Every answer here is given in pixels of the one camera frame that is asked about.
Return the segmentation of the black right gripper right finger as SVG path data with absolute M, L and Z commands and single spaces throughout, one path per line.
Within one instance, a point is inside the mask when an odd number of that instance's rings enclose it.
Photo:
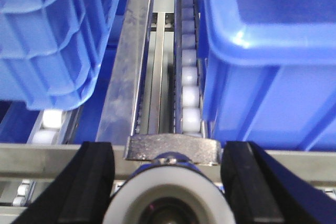
M 227 142 L 220 171 L 237 223 L 335 223 L 335 200 L 254 142 Z

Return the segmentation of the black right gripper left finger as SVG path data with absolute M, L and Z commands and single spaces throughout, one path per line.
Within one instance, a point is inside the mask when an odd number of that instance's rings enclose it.
M 65 169 L 13 222 L 102 223 L 115 176 L 109 142 L 84 142 Z

